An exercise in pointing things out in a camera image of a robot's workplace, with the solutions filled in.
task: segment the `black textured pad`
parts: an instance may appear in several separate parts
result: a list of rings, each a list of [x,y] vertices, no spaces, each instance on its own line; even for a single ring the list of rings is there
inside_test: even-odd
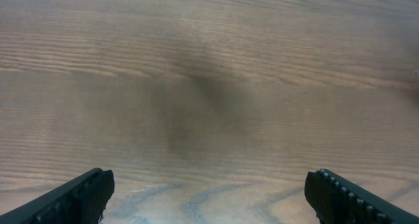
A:
[[[0,216],[7,224],[97,224],[115,188],[112,171],[95,168]]]
[[[326,169],[308,173],[304,193],[320,223],[419,223],[419,217]]]

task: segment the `black object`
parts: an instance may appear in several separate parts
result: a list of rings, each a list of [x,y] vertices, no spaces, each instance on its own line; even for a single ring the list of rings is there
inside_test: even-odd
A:
[[[419,223],[419,217],[326,169],[308,173],[304,194],[321,224]]]
[[[115,188],[112,171],[100,168],[0,215],[4,224],[97,224]]]

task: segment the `brown wooden tabletop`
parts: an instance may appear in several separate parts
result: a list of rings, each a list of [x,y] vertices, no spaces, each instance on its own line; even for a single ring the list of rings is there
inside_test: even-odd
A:
[[[419,0],[0,0],[0,214],[112,169],[109,223],[419,215]]]

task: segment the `wood grain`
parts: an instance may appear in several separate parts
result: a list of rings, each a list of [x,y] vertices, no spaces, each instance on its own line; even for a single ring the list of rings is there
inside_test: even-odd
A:
[[[419,0],[0,0],[0,214],[87,170],[104,223],[318,223],[329,168],[419,215]]]

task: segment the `dark object at edge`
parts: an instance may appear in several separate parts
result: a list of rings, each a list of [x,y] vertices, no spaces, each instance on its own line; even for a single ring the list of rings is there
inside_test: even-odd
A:
[[[97,224],[115,188],[111,170],[100,168],[0,215],[7,224]]]
[[[308,173],[304,194],[321,224],[419,223],[419,217],[326,169]]]

